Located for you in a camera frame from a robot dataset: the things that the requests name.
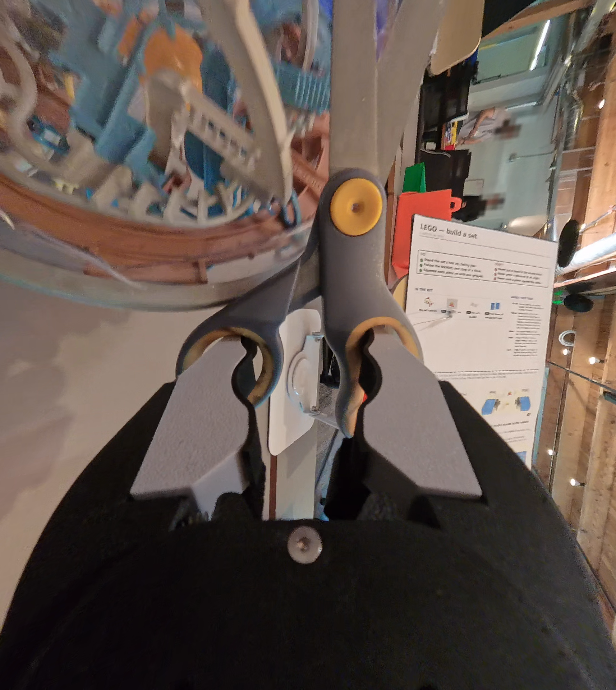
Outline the beige rounded board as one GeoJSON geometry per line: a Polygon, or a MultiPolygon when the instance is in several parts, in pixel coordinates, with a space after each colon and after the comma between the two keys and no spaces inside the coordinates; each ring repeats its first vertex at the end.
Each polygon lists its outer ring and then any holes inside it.
{"type": "Polygon", "coordinates": [[[470,57],[481,41],[485,1],[445,1],[429,73],[447,72],[470,57]]]}

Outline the grey and yellow scissors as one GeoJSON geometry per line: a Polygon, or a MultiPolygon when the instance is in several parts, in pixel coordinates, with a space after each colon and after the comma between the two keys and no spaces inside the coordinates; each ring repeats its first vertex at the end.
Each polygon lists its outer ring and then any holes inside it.
{"type": "Polygon", "coordinates": [[[401,1],[378,51],[376,1],[332,6],[330,176],[303,256],[203,322],[184,342],[180,375],[223,337],[254,341],[262,372],[249,401],[259,405],[278,384],[284,355],[278,335],[295,308],[322,297],[325,337],[336,356],[340,385],[336,423],[355,432],[364,390],[361,340],[388,326],[421,359],[416,333],[383,275],[386,210],[383,183],[424,78],[445,1],[401,1]]]}

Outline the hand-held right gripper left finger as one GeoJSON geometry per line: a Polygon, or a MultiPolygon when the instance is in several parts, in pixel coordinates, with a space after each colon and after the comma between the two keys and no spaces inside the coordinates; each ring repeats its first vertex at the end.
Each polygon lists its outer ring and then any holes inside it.
{"type": "Polygon", "coordinates": [[[132,498],[183,497],[210,518],[221,496],[245,493],[262,514],[265,466],[256,412],[240,386],[252,369],[243,342],[225,337],[178,376],[132,498]]]}

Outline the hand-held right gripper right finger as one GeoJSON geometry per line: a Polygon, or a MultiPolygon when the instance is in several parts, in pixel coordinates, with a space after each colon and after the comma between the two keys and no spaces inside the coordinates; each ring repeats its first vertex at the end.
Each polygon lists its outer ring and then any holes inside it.
{"type": "Polygon", "coordinates": [[[364,339],[364,392],[336,452],[328,520],[417,517],[431,498],[478,502],[482,488],[441,383],[399,339],[364,339]]]}

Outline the clear maze ball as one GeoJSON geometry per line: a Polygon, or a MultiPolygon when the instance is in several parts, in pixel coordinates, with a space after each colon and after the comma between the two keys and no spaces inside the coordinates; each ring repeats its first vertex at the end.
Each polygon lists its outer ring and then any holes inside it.
{"type": "Polygon", "coordinates": [[[309,243],[330,1],[0,1],[0,279],[226,302],[309,243]]]}

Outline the white instruction board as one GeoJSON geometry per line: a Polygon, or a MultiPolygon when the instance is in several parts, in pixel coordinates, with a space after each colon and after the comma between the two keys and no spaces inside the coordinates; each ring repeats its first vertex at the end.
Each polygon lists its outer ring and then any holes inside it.
{"type": "Polygon", "coordinates": [[[424,363],[531,469],[556,242],[416,215],[406,313],[424,363]]]}

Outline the orange bag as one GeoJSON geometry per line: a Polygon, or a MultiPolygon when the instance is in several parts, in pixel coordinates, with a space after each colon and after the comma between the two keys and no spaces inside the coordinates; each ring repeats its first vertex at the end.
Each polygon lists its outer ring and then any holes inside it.
{"type": "Polygon", "coordinates": [[[459,211],[461,206],[462,199],[453,196],[450,189],[426,193],[403,192],[399,195],[391,252],[391,265],[396,279],[409,272],[415,216],[450,221],[452,214],[459,211]]]}

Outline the silver air duct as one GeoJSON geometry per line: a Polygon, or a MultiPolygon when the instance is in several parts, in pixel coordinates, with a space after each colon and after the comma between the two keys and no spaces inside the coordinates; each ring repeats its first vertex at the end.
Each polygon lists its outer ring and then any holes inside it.
{"type": "Polygon", "coordinates": [[[601,263],[616,255],[616,232],[598,241],[578,249],[570,263],[559,266],[555,275],[564,275],[579,271],[589,265],[601,263]]]}

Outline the white card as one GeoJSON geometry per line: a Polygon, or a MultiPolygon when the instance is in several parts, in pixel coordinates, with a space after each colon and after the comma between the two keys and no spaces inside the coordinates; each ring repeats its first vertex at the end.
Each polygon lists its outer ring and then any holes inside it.
{"type": "Polygon", "coordinates": [[[286,392],[286,378],[294,356],[312,333],[322,334],[321,314],[316,309],[301,308],[286,316],[279,328],[283,362],[275,389],[269,398],[269,451],[279,455],[313,426],[313,417],[301,413],[286,392]]]}

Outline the clear plastic stand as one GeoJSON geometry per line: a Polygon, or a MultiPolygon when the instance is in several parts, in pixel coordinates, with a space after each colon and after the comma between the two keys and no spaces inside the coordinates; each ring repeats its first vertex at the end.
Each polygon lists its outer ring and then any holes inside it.
{"type": "Polygon", "coordinates": [[[303,347],[291,361],[286,378],[286,392],[301,413],[317,416],[322,334],[305,337],[303,347]]]}

